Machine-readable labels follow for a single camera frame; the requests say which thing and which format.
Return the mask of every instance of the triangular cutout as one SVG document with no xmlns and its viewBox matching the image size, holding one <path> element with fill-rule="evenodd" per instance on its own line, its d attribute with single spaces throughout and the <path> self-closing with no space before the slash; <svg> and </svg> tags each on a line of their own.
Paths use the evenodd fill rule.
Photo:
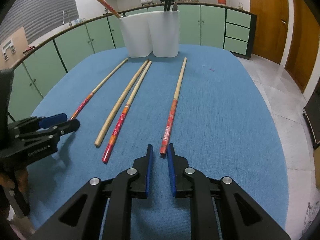
<svg viewBox="0 0 320 240">
<path fill-rule="evenodd" d="M 59 219 L 60 222 L 75 227 L 79 221 L 82 209 L 88 195 L 82 195 Z"/>
<path fill-rule="evenodd" d="M 261 221 L 261 217 L 238 193 L 234 194 L 237 205 L 239 207 L 243 223 L 250 226 Z"/>
</svg>

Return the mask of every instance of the tiled floor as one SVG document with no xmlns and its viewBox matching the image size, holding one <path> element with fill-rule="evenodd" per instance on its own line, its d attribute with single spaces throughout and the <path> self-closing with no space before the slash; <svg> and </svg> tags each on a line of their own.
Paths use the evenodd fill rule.
<svg viewBox="0 0 320 240">
<path fill-rule="evenodd" d="M 265 100 L 281 140 L 289 185 L 285 230 L 298 240 L 320 209 L 313 148 L 302 116 L 306 100 L 282 66 L 256 55 L 239 60 Z"/>
</svg>

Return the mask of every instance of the chopstick handle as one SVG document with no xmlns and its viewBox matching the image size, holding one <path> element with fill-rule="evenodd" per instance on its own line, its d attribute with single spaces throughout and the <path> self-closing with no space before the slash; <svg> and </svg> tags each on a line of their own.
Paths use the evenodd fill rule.
<svg viewBox="0 0 320 240">
<path fill-rule="evenodd" d="M 97 0 L 97 1 L 101 3 L 105 8 L 107 8 L 118 19 L 121 18 L 120 14 L 118 14 L 118 12 L 114 10 L 105 0 Z"/>
</svg>

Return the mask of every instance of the faucet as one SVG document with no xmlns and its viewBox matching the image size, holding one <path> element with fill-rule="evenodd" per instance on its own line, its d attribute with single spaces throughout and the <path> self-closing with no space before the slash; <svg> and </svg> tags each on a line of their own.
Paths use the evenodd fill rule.
<svg viewBox="0 0 320 240">
<path fill-rule="evenodd" d="M 68 20 L 69 20 L 69 27 L 71 27 L 72 26 L 72 24 L 71 24 L 71 21 L 70 21 L 70 17 L 69 17 L 69 14 L 68 14 L 68 11 L 66 11 L 66 10 L 63 10 L 62 11 L 62 25 L 64 25 L 65 24 L 65 22 L 64 22 L 64 14 L 67 14 L 67 16 L 68 16 Z"/>
</svg>

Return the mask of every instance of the blue gripper pad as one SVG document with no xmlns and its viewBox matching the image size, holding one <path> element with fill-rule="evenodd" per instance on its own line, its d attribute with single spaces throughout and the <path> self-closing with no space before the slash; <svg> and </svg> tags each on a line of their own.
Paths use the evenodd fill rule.
<svg viewBox="0 0 320 240">
<path fill-rule="evenodd" d="M 167 147 L 167 159 L 168 159 L 168 169 L 170 178 L 170 189 L 172 195 L 176 196 L 176 173 L 173 165 L 173 156 L 171 152 L 171 144 Z"/>
<path fill-rule="evenodd" d="M 47 129 L 50 126 L 56 125 L 58 123 L 66 122 L 68 119 L 65 113 L 56 114 L 53 116 L 46 117 L 39 122 L 39 127 L 43 129 Z"/>
<path fill-rule="evenodd" d="M 147 176 L 146 176 L 146 195 L 147 195 L 147 197 L 149 195 L 150 175 L 151 175 L 152 162 L 153 162 L 153 146 L 151 144 L 150 144 L 150 146 L 148 145 L 148 151 L 150 151 L 150 156 L 149 156 Z"/>
</svg>

